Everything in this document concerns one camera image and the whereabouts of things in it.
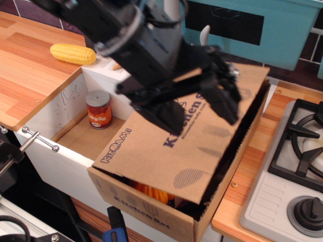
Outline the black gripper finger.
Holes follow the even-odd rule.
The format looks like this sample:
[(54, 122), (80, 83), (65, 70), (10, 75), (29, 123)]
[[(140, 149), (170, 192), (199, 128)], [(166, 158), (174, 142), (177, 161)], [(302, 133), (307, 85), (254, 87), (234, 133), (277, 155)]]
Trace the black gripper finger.
[(201, 84), (201, 95), (209, 103), (212, 110), (230, 125), (234, 125), (238, 121), (238, 106), (241, 95), (235, 80), (208, 78)]
[(164, 131), (180, 135), (185, 121), (185, 109), (175, 101), (137, 105), (135, 110), (147, 121)]

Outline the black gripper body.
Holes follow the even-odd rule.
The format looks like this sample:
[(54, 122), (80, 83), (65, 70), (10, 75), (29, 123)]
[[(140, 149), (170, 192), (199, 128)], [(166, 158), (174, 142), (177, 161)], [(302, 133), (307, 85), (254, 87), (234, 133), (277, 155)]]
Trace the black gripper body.
[(149, 105), (172, 101), (191, 93), (201, 94), (201, 84), (211, 77), (237, 79), (234, 68), (221, 57), (217, 46), (191, 45), (179, 26), (142, 26), (118, 52), (116, 61), (130, 77), (116, 87), (132, 103)]

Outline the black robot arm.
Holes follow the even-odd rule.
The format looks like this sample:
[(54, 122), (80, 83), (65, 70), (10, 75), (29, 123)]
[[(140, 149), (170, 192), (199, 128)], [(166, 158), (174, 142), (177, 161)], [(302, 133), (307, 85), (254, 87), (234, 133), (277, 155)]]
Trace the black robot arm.
[(146, 120), (181, 134), (185, 110), (176, 98), (199, 93), (233, 125), (241, 100), (237, 74), (218, 47), (187, 43), (180, 23), (153, 1), (35, 1), (41, 9), (74, 26), (130, 77), (116, 87)]

